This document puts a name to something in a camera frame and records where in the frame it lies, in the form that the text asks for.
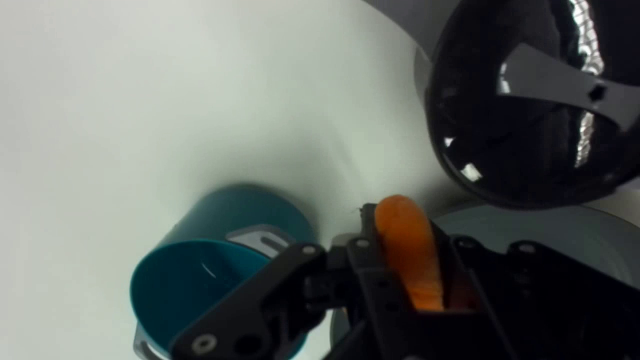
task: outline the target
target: teal cup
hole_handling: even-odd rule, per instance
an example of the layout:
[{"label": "teal cup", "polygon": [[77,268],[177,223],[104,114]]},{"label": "teal cup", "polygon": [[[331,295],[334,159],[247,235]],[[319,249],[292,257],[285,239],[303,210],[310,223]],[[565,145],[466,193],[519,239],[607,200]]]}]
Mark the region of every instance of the teal cup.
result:
[{"label": "teal cup", "polygon": [[265,187],[232,185],[201,197],[131,273],[136,354],[168,357],[181,329],[292,241],[315,241],[313,230]]}]

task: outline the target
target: orange part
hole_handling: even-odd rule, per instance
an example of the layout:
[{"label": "orange part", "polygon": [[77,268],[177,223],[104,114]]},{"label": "orange part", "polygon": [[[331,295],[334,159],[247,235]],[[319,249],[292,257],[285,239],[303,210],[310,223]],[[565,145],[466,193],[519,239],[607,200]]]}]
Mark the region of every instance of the orange part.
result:
[{"label": "orange part", "polygon": [[442,278],[432,223],[406,195],[376,205],[376,227],[386,263],[400,276],[415,310],[442,311]]}]

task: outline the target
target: black round object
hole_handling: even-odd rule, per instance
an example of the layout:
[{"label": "black round object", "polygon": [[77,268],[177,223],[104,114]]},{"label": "black round object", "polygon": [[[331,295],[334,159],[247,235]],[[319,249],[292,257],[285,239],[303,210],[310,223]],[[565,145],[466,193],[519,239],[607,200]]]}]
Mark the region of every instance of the black round object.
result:
[{"label": "black round object", "polygon": [[605,195],[640,170],[640,2],[462,0],[425,107],[442,165],[486,201]]}]

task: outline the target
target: white surface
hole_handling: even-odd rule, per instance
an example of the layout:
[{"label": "white surface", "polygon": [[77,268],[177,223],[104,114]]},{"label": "white surface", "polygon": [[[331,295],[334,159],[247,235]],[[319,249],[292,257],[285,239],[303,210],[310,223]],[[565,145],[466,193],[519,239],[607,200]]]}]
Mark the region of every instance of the white surface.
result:
[{"label": "white surface", "polygon": [[354,0],[0,2],[0,49],[0,357],[133,357],[131,265],[210,187],[281,187],[323,239],[459,197],[414,43]]}]

